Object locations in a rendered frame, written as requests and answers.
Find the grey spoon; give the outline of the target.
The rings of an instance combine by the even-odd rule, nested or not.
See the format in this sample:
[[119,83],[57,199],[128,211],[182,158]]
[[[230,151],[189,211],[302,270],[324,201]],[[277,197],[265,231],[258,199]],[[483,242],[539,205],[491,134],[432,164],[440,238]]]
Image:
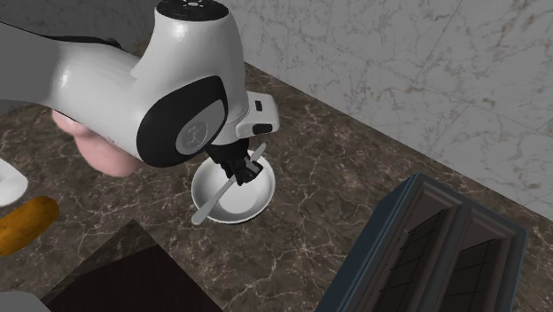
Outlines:
[[[266,143],[262,143],[253,153],[250,158],[245,158],[245,169],[247,172],[252,172],[254,174],[259,174],[261,169],[254,164],[254,162],[260,158],[260,156],[265,152],[267,148]],[[215,195],[203,204],[197,212],[191,217],[191,222],[194,225],[200,225],[205,219],[210,215],[211,211],[214,209],[215,205],[225,194],[225,192],[237,181],[237,176],[233,175],[222,187],[215,193]]]

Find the white bowl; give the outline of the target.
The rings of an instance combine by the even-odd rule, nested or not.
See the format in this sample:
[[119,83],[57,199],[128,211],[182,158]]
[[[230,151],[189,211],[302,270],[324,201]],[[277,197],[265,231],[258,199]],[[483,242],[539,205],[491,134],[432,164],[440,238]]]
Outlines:
[[[275,174],[262,155],[256,161],[263,166],[258,176],[241,186],[232,184],[207,219],[224,224],[247,222],[268,206],[276,188]],[[210,200],[228,180],[219,165],[210,159],[205,160],[191,183],[191,196],[197,209]]]

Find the pink round object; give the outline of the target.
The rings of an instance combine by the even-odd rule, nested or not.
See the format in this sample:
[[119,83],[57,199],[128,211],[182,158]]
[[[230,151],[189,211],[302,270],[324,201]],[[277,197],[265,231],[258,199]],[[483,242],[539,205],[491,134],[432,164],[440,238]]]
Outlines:
[[82,157],[94,169],[114,177],[126,177],[136,172],[142,162],[127,152],[109,145],[104,138],[81,123],[53,110],[52,119],[57,126],[73,136]]

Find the blue-grey glass door cabinet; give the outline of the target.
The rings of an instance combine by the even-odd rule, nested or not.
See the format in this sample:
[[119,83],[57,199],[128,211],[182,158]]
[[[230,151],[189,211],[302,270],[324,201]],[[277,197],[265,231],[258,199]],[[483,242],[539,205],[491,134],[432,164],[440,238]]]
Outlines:
[[379,201],[315,312],[512,312],[527,238],[416,173]]

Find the orange-brown oblong bread loaf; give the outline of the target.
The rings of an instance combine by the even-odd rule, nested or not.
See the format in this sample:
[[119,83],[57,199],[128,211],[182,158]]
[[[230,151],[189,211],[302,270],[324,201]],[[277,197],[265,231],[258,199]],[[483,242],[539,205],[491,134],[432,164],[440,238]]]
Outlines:
[[0,257],[28,246],[58,218],[56,200],[36,197],[0,219]]

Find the white dish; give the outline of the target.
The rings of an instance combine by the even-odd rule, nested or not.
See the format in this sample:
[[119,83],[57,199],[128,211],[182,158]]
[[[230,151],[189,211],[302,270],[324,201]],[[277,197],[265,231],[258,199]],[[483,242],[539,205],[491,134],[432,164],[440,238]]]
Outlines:
[[27,186],[27,178],[0,158],[0,207],[7,207],[21,198]]

